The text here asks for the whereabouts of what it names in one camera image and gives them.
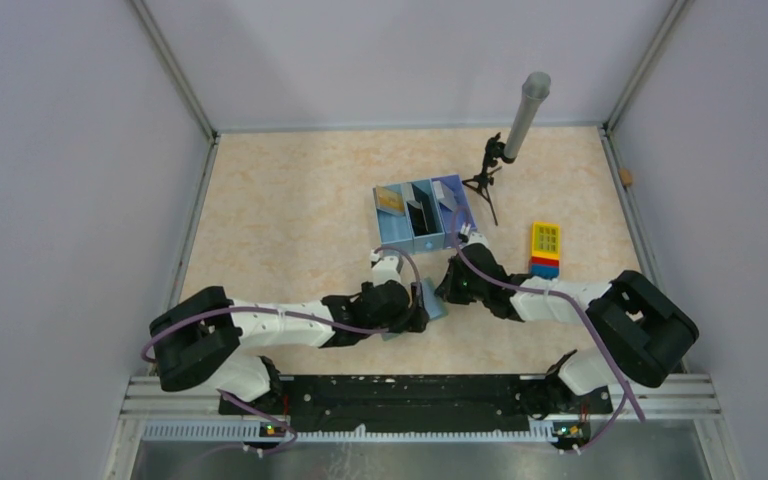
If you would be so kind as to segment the green leather card holder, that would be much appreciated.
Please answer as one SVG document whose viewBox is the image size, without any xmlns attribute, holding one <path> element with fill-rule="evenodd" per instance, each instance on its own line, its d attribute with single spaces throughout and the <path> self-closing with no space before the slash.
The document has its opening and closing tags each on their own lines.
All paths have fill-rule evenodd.
<svg viewBox="0 0 768 480">
<path fill-rule="evenodd" d="M 430 277 L 419 282 L 412 282 L 410 291 L 412 298 L 408 307 L 408 319 L 399 325 L 395 332 L 382 334 L 381 337 L 384 341 L 408 333 L 424 333 L 431 322 L 442 319 L 448 314 L 443 301 L 435 295 Z"/>
</svg>

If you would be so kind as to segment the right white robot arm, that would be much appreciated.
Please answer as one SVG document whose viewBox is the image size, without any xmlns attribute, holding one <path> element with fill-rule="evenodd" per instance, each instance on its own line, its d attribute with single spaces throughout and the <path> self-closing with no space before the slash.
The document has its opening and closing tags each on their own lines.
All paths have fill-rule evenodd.
<svg viewBox="0 0 768 480">
<path fill-rule="evenodd" d="M 580 324 L 597 334 L 594 347 L 564 355 L 547 375 L 547 400 L 560 412 L 623 380 L 660 387 L 699 339 L 695 322 L 640 272 L 595 283 L 509 274 L 469 225 L 452 240 L 456 252 L 435 291 L 445 302 L 479 302 L 501 319 Z"/>
</svg>

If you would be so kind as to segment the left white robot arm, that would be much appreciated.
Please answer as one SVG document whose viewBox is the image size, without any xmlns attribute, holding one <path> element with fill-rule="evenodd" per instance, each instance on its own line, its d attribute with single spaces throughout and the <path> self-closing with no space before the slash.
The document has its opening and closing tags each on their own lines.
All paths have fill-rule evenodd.
<svg viewBox="0 0 768 480">
<path fill-rule="evenodd" d="M 373 336 L 420 333 L 427 323 L 414 260 L 395 247 L 371 257 L 371 278 L 359 292 L 294 304 L 234 299 L 206 287 L 149 325 L 141 350 L 165 392 L 206 386 L 228 392 L 257 413 L 279 404 L 274 363 L 256 350 L 276 346 L 347 348 Z"/>
</svg>

